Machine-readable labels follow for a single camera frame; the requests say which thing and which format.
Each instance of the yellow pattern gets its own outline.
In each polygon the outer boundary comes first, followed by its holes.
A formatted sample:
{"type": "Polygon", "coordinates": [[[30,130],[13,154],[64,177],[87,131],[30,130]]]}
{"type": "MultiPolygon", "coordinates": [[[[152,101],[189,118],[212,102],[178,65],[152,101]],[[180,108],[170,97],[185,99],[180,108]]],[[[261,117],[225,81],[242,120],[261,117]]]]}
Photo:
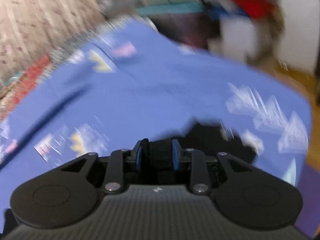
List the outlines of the yellow pattern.
{"type": "Polygon", "coordinates": [[[96,63],[94,69],[99,73],[113,72],[112,68],[103,60],[100,55],[94,50],[90,50],[90,60],[96,63]]]}
{"type": "Polygon", "coordinates": [[[80,157],[87,153],[83,140],[78,132],[75,132],[73,135],[71,135],[70,139],[73,142],[73,145],[70,147],[70,149],[77,153],[76,157],[80,157]]]}

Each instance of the blue fabric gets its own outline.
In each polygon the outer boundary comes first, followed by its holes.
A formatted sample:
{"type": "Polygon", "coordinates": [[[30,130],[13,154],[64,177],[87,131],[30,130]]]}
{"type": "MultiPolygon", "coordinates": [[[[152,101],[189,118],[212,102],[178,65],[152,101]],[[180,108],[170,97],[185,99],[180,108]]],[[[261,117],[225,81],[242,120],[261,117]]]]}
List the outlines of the blue fabric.
{"type": "Polygon", "coordinates": [[[236,17],[236,16],[243,16],[243,17],[248,17],[246,12],[242,10],[241,8],[234,10],[234,11],[227,11],[223,7],[211,7],[206,11],[208,17],[212,21],[219,20],[221,17],[236,17]]]}
{"type": "Polygon", "coordinates": [[[227,131],[256,142],[257,167],[299,180],[311,127],[304,98],[245,65],[181,48],[132,21],[83,46],[2,124],[0,210],[17,186],[86,151],[109,156],[181,130],[192,118],[221,120],[227,131]],[[17,150],[4,154],[12,140],[17,150]]]}

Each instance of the printed pattern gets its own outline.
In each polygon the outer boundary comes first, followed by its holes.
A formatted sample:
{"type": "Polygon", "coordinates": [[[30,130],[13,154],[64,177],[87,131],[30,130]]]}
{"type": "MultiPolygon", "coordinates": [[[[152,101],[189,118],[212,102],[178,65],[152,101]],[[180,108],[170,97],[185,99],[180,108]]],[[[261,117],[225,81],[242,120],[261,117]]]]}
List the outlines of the printed pattern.
{"type": "Polygon", "coordinates": [[[6,156],[18,147],[16,139],[10,139],[9,119],[6,118],[0,125],[0,164],[6,156]]]}
{"type": "MultiPolygon", "coordinates": [[[[58,68],[58,65],[62,64],[64,60],[67,60],[70,57],[71,61],[81,60],[82,54],[79,52],[76,53],[79,46],[82,46],[90,39],[96,38],[100,34],[110,33],[112,30],[123,28],[133,19],[150,25],[148,19],[145,20],[141,17],[133,18],[129,16],[120,16],[111,22],[104,22],[103,24],[98,25],[94,29],[92,28],[86,33],[82,32],[74,35],[71,39],[65,41],[61,47],[57,47],[52,51],[50,55],[51,62],[47,55],[37,60],[25,72],[23,72],[19,78],[16,78],[17,80],[14,80],[9,86],[4,87],[4,89],[1,91],[0,120],[3,120],[9,114],[9,112],[11,112],[15,106],[36,87],[37,84],[50,77],[50,75],[58,68]]],[[[113,40],[104,37],[104,41],[107,41],[109,44],[111,44],[113,40]]]]}
{"type": "Polygon", "coordinates": [[[103,58],[94,50],[90,50],[90,60],[96,65],[93,67],[98,73],[113,73],[116,69],[116,65],[109,60],[109,64],[103,60],[103,58]]]}
{"type": "Polygon", "coordinates": [[[248,86],[237,88],[229,84],[233,96],[226,101],[231,114],[253,116],[256,130],[272,134],[282,134],[278,141],[279,153],[301,153],[308,150],[307,129],[297,115],[292,112],[290,121],[282,112],[275,96],[271,96],[265,104],[260,94],[248,86]]]}
{"type": "Polygon", "coordinates": [[[308,134],[306,127],[296,112],[293,112],[288,126],[278,141],[278,151],[280,153],[301,153],[301,151],[307,149],[308,134]]]}
{"type": "Polygon", "coordinates": [[[88,152],[96,152],[99,156],[103,152],[107,151],[109,139],[105,134],[100,134],[87,123],[76,129],[76,132],[70,136],[70,140],[73,142],[70,147],[76,152],[76,157],[80,157],[88,152]]]}
{"type": "Polygon", "coordinates": [[[77,49],[70,58],[67,59],[67,62],[70,62],[72,64],[79,64],[84,62],[85,56],[82,50],[77,49]]]}
{"type": "Polygon", "coordinates": [[[122,45],[120,48],[113,49],[112,50],[113,55],[116,57],[131,57],[132,55],[136,54],[136,48],[133,46],[133,44],[128,41],[124,45],[122,45]]]}
{"type": "Polygon", "coordinates": [[[286,173],[282,177],[282,180],[284,180],[284,181],[290,183],[291,185],[295,186],[296,177],[297,177],[296,159],[293,158],[289,168],[287,169],[286,173]]]}
{"type": "Polygon", "coordinates": [[[44,137],[34,146],[34,149],[47,163],[53,167],[58,167],[63,163],[61,157],[63,155],[67,137],[68,127],[64,125],[54,133],[44,137]]]}

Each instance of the red fabric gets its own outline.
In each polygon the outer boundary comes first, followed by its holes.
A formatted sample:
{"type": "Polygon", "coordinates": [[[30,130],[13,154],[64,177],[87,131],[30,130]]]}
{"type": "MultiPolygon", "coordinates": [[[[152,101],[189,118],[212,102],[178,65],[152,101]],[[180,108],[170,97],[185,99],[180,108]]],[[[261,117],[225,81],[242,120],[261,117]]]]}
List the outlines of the red fabric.
{"type": "Polygon", "coordinates": [[[233,0],[250,18],[263,18],[270,15],[275,5],[266,0],[233,0]]]}
{"type": "Polygon", "coordinates": [[[5,118],[20,101],[25,98],[36,86],[37,78],[43,73],[44,69],[50,64],[50,59],[46,55],[33,63],[21,76],[18,84],[13,88],[12,95],[8,98],[5,108],[2,110],[0,120],[5,118]]]}

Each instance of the circular pad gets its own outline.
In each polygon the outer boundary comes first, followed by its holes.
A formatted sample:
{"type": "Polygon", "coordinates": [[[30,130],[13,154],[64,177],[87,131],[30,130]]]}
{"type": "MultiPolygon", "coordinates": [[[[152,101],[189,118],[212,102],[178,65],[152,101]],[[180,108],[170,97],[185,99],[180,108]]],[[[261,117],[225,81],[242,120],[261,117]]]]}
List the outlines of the circular pad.
{"type": "Polygon", "coordinates": [[[264,172],[236,172],[215,196],[220,212],[252,229],[274,230],[291,225],[302,208],[302,197],[292,185],[264,172]]]}
{"type": "Polygon", "coordinates": [[[96,189],[73,172],[44,174],[19,186],[10,206],[22,223],[35,228],[59,228],[85,218],[98,201],[96,189]]]}

